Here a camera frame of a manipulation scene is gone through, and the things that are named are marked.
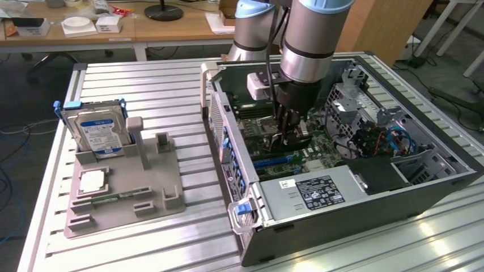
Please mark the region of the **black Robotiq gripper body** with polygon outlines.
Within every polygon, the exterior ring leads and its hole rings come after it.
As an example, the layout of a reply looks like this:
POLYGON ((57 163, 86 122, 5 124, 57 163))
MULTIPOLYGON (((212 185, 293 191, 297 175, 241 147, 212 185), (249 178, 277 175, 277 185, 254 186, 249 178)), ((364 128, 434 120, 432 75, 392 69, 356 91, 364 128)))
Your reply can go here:
POLYGON ((276 87, 276 101, 285 108, 298 114, 306 114, 313 108, 321 89, 321 81, 301 83, 289 81, 276 87))

